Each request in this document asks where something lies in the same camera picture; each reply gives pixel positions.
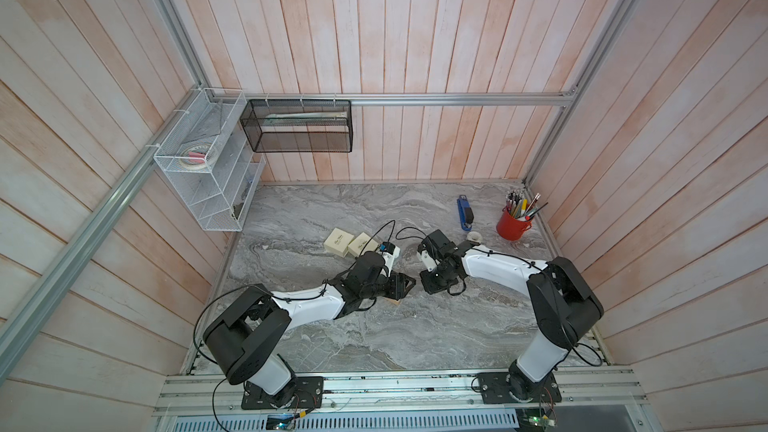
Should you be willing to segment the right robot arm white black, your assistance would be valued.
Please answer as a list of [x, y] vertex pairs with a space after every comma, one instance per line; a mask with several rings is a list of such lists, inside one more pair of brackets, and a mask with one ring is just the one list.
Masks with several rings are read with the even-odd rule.
[[475, 241], [455, 244], [440, 230], [422, 239], [418, 253], [426, 267], [420, 273], [422, 286], [429, 294], [447, 292], [468, 278], [479, 278], [529, 298], [538, 331], [511, 364], [505, 380], [517, 390], [518, 398], [541, 386], [604, 315], [595, 292], [565, 257], [533, 260]]

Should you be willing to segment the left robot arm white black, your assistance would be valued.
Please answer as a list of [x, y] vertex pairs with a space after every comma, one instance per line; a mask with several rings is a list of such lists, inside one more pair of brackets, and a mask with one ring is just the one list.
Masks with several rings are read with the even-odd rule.
[[368, 251], [322, 285], [295, 292], [247, 286], [205, 328], [204, 345], [231, 385], [249, 382], [277, 396], [295, 373], [275, 353], [283, 335], [297, 327], [332, 321], [365, 310], [363, 303], [405, 298], [416, 280], [393, 270], [397, 256]]

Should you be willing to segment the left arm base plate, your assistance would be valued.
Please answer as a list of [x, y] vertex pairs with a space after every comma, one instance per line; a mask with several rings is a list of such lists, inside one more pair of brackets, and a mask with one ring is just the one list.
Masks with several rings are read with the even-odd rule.
[[268, 394], [261, 387], [246, 382], [241, 402], [243, 410], [300, 409], [311, 412], [322, 405], [324, 378], [321, 376], [297, 376], [275, 394]]

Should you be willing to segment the cream drawer jewelry box front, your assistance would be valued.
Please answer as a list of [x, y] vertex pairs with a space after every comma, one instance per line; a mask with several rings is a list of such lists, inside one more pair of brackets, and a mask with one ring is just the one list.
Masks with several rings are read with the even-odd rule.
[[345, 257], [348, 253], [348, 247], [355, 236], [339, 228], [334, 228], [323, 242], [326, 252], [339, 257]]

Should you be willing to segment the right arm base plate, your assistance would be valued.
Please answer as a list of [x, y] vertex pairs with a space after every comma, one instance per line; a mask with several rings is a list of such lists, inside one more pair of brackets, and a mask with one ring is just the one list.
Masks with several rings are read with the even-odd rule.
[[562, 401], [559, 384], [553, 372], [539, 382], [531, 382], [523, 374], [484, 372], [476, 376], [477, 388], [484, 404], [552, 404]]

